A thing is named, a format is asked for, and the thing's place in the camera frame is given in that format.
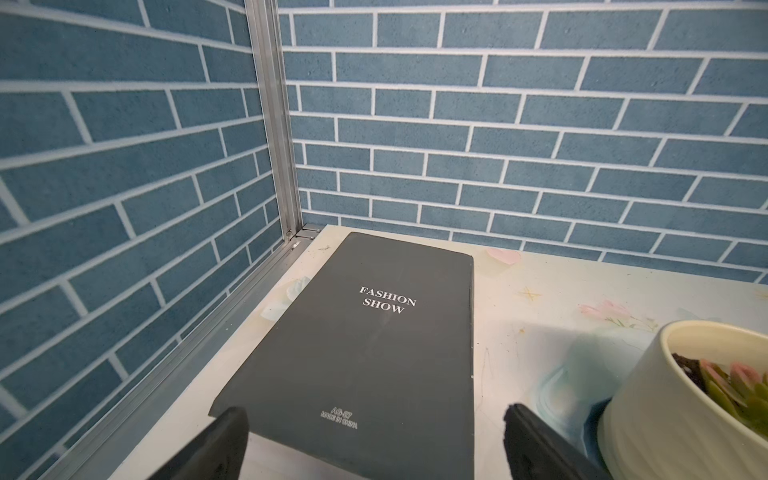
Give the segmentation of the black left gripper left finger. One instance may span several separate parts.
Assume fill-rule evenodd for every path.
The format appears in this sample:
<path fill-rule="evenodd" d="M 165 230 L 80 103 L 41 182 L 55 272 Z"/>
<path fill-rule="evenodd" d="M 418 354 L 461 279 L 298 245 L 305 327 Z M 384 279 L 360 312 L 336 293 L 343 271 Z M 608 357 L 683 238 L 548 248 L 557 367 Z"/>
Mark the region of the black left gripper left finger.
<path fill-rule="evenodd" d="M 238 479 L 248 434 L 246 411 L 241 407 L 230 407 L 150 479 Z"/>

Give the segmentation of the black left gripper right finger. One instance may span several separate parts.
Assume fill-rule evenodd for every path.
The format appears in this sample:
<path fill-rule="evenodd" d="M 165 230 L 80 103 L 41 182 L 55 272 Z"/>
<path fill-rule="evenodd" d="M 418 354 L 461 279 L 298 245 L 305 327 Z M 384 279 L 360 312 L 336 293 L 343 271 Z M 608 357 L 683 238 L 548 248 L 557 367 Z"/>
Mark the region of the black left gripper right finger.
<path fill-rule="evenodd" d="M 504 450 L 514 480 L 610 479 L 524 404 L 504 415 Z"/>

